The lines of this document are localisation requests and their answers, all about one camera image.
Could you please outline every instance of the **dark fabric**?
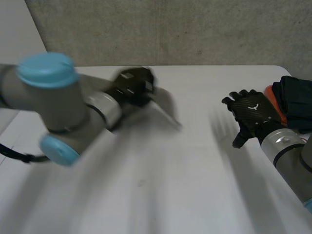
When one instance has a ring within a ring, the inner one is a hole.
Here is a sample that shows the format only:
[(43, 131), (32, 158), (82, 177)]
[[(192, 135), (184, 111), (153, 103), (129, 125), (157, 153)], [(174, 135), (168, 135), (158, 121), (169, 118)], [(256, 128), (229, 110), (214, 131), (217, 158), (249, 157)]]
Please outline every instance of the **dark fabric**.
[(312, 81), (283, 76), (274, 82), (272, 91), (289, 128), (312, 132)]

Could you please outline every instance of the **white table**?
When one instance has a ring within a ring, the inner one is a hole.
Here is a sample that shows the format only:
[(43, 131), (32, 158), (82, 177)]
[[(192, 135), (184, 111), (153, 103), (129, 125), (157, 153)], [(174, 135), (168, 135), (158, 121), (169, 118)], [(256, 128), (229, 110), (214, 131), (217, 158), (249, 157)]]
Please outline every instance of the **white table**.
[[(73, 168), (0, 165), (1, 234), (310, 234), (306, 211), (258, 142), (232, 148), (238, 127), (221, 103), (263, 90), (277, 66), (156, 66), (175, 98), (177, 131), (151, 106), (115, 135), (104, 132)], [(80, 67), (111, 78), (118, 67)], [(39, 153), (45, 131), (20, 112), (0, 142)]]

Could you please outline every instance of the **light blue cap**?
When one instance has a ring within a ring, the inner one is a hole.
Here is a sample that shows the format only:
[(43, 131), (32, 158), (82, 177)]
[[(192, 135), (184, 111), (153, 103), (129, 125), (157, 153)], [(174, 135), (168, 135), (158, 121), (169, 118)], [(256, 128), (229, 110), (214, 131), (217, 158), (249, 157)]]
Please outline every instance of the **light blue cap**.
[(51, 161), (63, 166), (72, 166), (80, 158), (72, 147), (49, 134), (41, 139), (40, 149)]
[(303, 203), (304, 207), (312, 214), (312, 198)]
[(72, 60), (61, 53), (48, 52), (30, 56), (17, 67), (24, 83), (43, 89), (58, 89), (78, 81)]

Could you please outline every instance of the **robotic hand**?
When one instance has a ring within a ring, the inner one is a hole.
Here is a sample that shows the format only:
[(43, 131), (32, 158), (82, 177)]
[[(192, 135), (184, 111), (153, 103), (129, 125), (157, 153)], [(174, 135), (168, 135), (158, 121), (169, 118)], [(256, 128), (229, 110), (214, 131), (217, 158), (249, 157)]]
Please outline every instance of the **robotic hand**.
[(270, 101), (261, 92), (242, 90), (239, 93), (231, 92), (222, 103), (228, 106), (239, 124), (240, 131), (233, 141), (233, 147), (241, 148), (248, 139), (256, 137), (259, 128), (264, 123), (278, 125), (281, 121), (279, 114)]
[(261, 92), (231, 92), (222, 103), (228, 106), (240, 126), (233, 147), (241, 148), (256, 137), (304, 206), (312, 213), (312, 138), (307, 144), (291, 129), (280, 124), (280, 116)]

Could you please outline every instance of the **gray wall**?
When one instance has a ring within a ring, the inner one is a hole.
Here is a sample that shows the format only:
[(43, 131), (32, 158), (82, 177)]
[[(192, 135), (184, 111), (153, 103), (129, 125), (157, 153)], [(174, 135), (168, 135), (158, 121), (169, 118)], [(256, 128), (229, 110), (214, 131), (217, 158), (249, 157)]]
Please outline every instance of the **gray wall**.
[(26, 0), (79, 66), (280, 65), (312, 74), (311, 0)]

